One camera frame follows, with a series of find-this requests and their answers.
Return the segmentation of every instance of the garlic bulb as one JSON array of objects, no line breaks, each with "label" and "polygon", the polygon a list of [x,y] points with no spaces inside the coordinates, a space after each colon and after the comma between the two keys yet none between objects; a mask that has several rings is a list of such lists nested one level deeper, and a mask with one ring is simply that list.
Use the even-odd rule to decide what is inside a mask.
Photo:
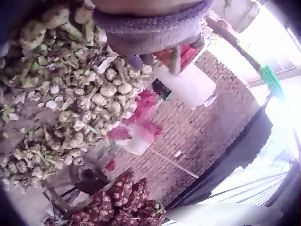
[{"label": "garlic bulb", "polygon": [[40,167],[36,166],[33,169],[32,175],[39,178],[39,179],[42,179],[43,178],[43,171]]},{"label": "garlic bulb", "polygon": [[22,160],[20,160],[16,163],[16,168],[18,169],[18,171],[20,173],[25,173],[27,171],[27,166],[26,166],[25,162],[23,162]]},{"label": "garlic bulb", "polygon": [[112,83],[115,85],[115,86],[120,86],[122,81],[121,81],[121,78],[120,77],[116,77]]},{"label": "garlic bulb", "polygon": [[95,85],[98,87],[100,87],[103,83],[104,83],[104,81],[101,78],[97,78],[95,81]]},{"label": "garlic bulb", "polygon": [[80,165],[84,161],[83,158],[76,158],[73,160],[74,165]]},{"label": "garlic bulb", "polygon": [[104,107],[111,113],[118,113],[121,110],[121,105],[117,101],[109,102]]},{"label": "garlic bulb", "polygon": [[88,124],[91,120],[91,111],[86,111],[82,114],[82,121]]},{"label": "garlic bulb", "polygon": [[100,93],[105,97],[112,97],[117,92],[117,88],[112,83],[106,83],[100,88]]},{"label": "garlic bulb", "polygon": [[126,95],[127,99],[132,99],[135,98],[138,95],[138,90],[137,88],[133,88],[130,93]]},{"label": "garlic bulb", "polygon": [[118,95],[117,99],[120,101],[122,106],[125,106],[127,97],[125,95]]},{"label": "garlic bulb", "polygon": [[70,150],[70,155],[73,156],[73,157],[75,157],[75,158],[79,157],[80,154],[81,154],[80,149],[72,149],[72,150]]},{"label": "garlic bulb", "polygon": [[96,114],[100,114],[106,120],[110,120],[111,118],[111,114],[106,109],[103,109],[101,106],[96,106],[94,111]]},{"label": "garlic bulb", "polygon": [[71,150],[73,148],[81,148],[83,145],[83,134],[76,133],[73,139],[66,144],[66,149]]},{"label": "garlic bulb", "polygon": [[99,106],[105,106],[107,103],[107,99],[102,96],[100,93],[94,94],[91,100]]},{"label": "garlic bulb", "polygon": [[12,173],[17,173],[17,167],[13,162],[9,162],[8,163],[8,169],[12,172]]},{"label": "garlic bulb", "polygon": [[20,44],[25,50],[33,50],[43,42],[46,34],[45,26],[36,21],[29,21],[20,31]]},{"label": "garlic bulb", "polygon": [[135,68],[133,68],[132,66],[129,67],[129,77],[130,78],[135,78],[135,77],[139,77],[141,74],[140,70],[137,70]]},{"label": "garlic bulb", "polygon": [[92,20],[92,10],[89,10],[85,4],[75,10],[74,19],[79,24],[87,24]]},{"label": "garlic bulb", "polygon": [[128,100],[126,102],[126,109],[130,112],[134,112],[137,108],[137,103],[134,100]]},{"label": "garlic bulb", "polygon": [[112,81],[115,78],[116,74],[117,74],[117,72],[114,69],[112,69],[112,68],[108,68],[106,70],[106,78],[109,81]]},{"label": "garlic bulb", "polygon": [[141,69],[142,74],[151,74],[153,72],[153,67],[150,65],[143,65],[142,69]]},{"label": "garlic bulb", "polygon": [[75,93],[76,95],[82,96],[82,95],[85,94],[85,90],[84,90],[83,88],[78,88],[78,89],[75,89],[75,90],[74,90],[74,93]]},{"label": "garlic bulb", "polygon": [[80,131],[82,128],[85,127],[85,123],[79,119],[75,120],[75,123],[73,125],[73,129],[75,131]]},{"label": "garlic bulb", "polygon": [[124,83],[118,87],[118,92],[121,94],[127,94],[132,91],[132,86],[129,83]]}]

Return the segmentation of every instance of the broom handle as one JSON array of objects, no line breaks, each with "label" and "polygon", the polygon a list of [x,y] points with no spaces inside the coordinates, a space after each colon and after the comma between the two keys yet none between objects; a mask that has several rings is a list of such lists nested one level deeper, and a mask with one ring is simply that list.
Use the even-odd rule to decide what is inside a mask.
[{"label": "broom handle", "polygon": [[195,175],[194,173],[192,173],[192,172],[188,171],[187,169],[181,167],[178,163],[176,163],[176,162],[170,160],[169,158],[163,156],[163,155],[160,154],[159,152],[157,152],[157,151],[155,151],[155,150],[153,150],[153,149],[152,149],[152,151],[153,151],[154,153],[156,153],[157,155],[159,155],[161,158],[163,158],[163,159],[165,159],[166,161],[168,161],[169,163],[173,164],[174,166],[178,167],[179,169],[181,169],[181,170],[185,171],[186,173],[190,174],[191,176],[193,176],[193,177],[195,177],[195,178],[197,178],[197,179],[199,178],[199,177],[198,177],[197,175]]}]

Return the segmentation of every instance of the pink plastic bag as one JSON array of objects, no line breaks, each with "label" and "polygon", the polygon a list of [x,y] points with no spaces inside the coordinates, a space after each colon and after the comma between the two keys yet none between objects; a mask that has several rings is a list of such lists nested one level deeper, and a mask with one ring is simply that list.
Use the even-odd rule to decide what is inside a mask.
[{"label": "pink plastic bag", "polygon": [[117,128],[112,129],[108,132],[108,138],[113,140],[128,140],[132,139],[132,136],[129,134],[129,130],[118,126]]}]

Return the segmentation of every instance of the plastic container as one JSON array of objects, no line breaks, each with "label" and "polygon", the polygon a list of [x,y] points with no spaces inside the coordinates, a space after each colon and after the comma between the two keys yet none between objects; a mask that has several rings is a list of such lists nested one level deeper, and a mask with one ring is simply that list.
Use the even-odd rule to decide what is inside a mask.
[{"label": "plastic container", "polygon": [[154,75],[191,109],[201,106],[216,88],[214,81],[193,63],[178,76],[171,75],[165,65],[155,68]]},{"label": "plastic container", "polygon": [[132,124],[130,126],[126,126],[121,124],[120,126],[128,128],[133,137],[130,140],[115,141],[120,148],[127,152],[130,152],[134,155],[142,155],[154,141],[154,136],[139,125]]}]

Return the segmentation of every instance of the garlic stem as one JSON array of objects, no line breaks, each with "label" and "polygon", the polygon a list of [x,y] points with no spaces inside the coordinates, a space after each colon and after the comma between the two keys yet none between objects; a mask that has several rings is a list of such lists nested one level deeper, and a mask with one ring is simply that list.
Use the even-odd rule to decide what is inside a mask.
[{"label": "garlic stem", "polygon": [[94,45],[94,23],[90,21],[84,25],[85,27],[85,37],[90,46]]},{"label": "garlic stem", "polygon": [[61,26],[63,30],[68,32],[72,37],[76,38],[79,41],[83,41],[82,33],[80,33],[79,30],[77,30],[70,22],[67,22]]},{"label": "garlic stem", "polygon": [[21,72],[19,81],[23,81],[26,78],[33,62],[34,62],[34,59],[30,59],[25,62],[25,66]]}]

